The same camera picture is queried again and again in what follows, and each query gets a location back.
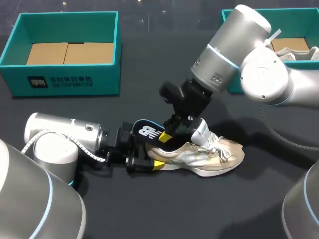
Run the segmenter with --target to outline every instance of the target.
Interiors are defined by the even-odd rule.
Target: new balance logo
[[[162,134],[160,131],[155,131],[152,127],[144,126],[142,129],[139,130],[139,134],[150,139],[153,139]]]

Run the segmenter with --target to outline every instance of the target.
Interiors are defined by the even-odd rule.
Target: shoe sole
[[[196,173],[197,175],[199,175],[201,177],[213,177],[213,176],[218,176],[218,175],[221,175],[221,174],[224,174],[224,173],[227,173],[227,172],[233,170],[239,164],[241,164],[241,162],[239,162],[238,164],[234,165],[233,167],[222,169],[222,170],[216,170],[216,171],[207,171],[207,170],[202,170],[202,169],[199,169],[199,168],[193,168],[193,167],[190,167],[190,166],[177,166],[177,165],[168,164],[168,163],[161,170],[172,171],[172,170],[177,170],[177,169],[181,169],[182,168],[182,169],[188,169],[188,170]]]

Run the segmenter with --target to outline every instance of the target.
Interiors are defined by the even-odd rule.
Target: shoelace
[[[231,157],[231,153],[229,150],[218,147],[216,145],[213,146],[214,143],[219,143],[219,141],[224,137],[218,137],[214,133],[210,132],[210,138],[208,139],[208,146],[202,147],[203,149],[199,149],[198,151],[204,151],[208,154],[215,153],[216,151],[219,151],[220,158],[223,163],[227,162],[228,159]]]

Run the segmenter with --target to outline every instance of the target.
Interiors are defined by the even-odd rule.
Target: white sneaker
[[[309,51],[294,51],[289,48],[284,48],[276,52],[279,59],[284,59],[284,61],[318,61],[319,60],[319,49],[318,47],[312,47]]]
[[[286,55],[280,56],[279,59],[281,61],[295,61],[296,60],[296,58],[293,55],[293,53],[288,53]]]
[[[150,158],[166,163],[162,170],[184,168],[202,177],[226,173],[243,161],[245,156],[242,150],[243,146],[231,140],[217,137],[212,132],[208,131],[208,134],[209,139],[205,146],[188,142],[175,151],[166,152],[146,144],[146,153]]]

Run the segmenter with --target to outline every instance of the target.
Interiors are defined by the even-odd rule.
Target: teal tray
[[[21,96],[116,95],[122,42],[117,12],[20,14],[0,58],[12,94]],[[26,65],[33,43],[113,43],[112,63]],[[40,87],[31,85],[39,81]]]

